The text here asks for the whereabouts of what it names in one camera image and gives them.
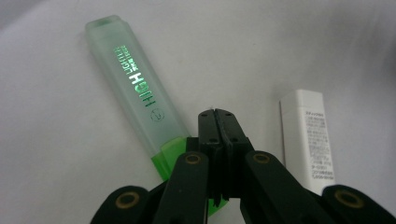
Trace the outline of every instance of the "white surface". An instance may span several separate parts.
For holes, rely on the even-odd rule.
[[[282,158],[278,100],[324,95],[336,181],[396,215],[396,2],[2,1],[0,223],[89,223],[114,189],[160,183],[88,51],[128,21],[193,136],[211,106]],[[244,223],[233,201],[209,223]]]

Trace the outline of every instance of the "metal rivet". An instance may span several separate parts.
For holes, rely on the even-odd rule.
[[[258,163],[265,164],[270,161],[270,158],[265,154],[259,153],[259,154],[255,154],[253,156],[253,160]]]
[[[362,208],[364,206],[364,201],[359,196],[345,189],[338,189],[334,196],[338,202],[348,207]]]
[[[188,155],[186,157],[186,163],[195,165],[201,162],[201,157],[195,154]]]
[[[120,209],[128,209],[139,203],[139,194],[134,191],[122,193],[116,200],[116,206]]]

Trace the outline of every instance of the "highlighter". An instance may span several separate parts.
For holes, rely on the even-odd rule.
[[[86,24],[90,50],[163,180],[189,133],[128,23],[113,15]]]

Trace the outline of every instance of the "eraser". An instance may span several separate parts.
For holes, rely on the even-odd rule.
[[[332,151],[320,92],[297,90],[280,100],[285,166],[318,195],[334,185]]]

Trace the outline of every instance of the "green plastic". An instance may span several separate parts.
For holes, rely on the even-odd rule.
[[[189,134],[134,32],[115,15],[87,23],[85,30],[91,52],[128,120],[161,178],[168,179]]]

